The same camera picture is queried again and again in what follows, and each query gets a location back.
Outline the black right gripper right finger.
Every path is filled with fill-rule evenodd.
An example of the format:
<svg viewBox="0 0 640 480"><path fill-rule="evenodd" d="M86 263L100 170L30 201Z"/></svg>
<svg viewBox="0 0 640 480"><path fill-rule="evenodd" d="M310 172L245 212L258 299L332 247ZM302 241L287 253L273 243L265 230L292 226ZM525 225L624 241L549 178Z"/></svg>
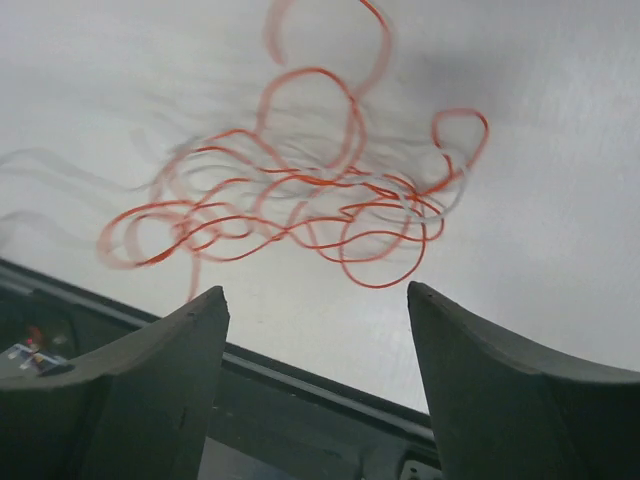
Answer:
<svg viewBox="0 0 640 480"><path fill-rule="evenodd" d="M419 282L408 310L447 479L635 479L639 375L543 346Z"/></svg>

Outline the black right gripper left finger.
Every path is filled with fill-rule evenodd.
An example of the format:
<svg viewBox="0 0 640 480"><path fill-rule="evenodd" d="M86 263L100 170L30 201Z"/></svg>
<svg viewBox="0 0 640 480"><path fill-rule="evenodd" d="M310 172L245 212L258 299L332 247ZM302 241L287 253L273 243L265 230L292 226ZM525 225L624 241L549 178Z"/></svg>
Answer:
<svg viewBox="0 0 640 480"><path fill-rule="evenodd" d="M2 379L2 478L196 478L229 321L216 286L65 366Z"/></svg>

